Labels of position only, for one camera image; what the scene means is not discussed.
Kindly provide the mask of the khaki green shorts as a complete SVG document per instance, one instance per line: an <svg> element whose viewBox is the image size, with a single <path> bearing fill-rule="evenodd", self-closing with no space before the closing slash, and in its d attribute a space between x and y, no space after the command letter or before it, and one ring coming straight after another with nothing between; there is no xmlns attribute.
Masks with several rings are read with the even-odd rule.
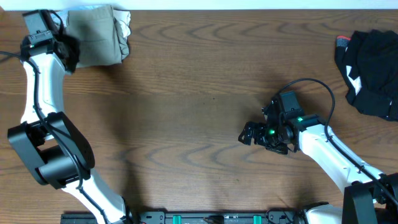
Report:
<svg viewBox="0 0 398 224"><path fill-rule="evenodd" d="M66 32L80 41L78 68L121 63L129 55L131 13L110 5L67 12Z"/></svg>

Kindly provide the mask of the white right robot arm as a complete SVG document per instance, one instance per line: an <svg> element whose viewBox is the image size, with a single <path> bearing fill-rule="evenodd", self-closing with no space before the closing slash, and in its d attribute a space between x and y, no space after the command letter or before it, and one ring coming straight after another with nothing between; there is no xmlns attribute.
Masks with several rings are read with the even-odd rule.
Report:
<svg viewBox="0 0 398 224"><path fill-rule="evenodd" d="M238 137L286 155L289 146L313 159L343 193L343 206L318 203L303 209L295 223L397 223L397 175L370 166L341 142L318 115L297 103L272 100L262 109L265 123L249 121Z"/></svg>

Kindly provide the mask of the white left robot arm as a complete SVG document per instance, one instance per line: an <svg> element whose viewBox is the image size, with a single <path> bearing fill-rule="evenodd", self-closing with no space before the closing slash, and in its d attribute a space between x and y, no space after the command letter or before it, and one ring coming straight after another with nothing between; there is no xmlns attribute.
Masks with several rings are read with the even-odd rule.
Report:
<svg viewBox="0 0 398 224"><path fill-rule="evenodd" d="M25 112L7 138L33 178L78 199L89 213L66 213L61 223L132 223L122 196L95 170L93 150L63 109L63 78L75 70L78 41L52 31L36 31L21 44L27 74Z"/></svg>

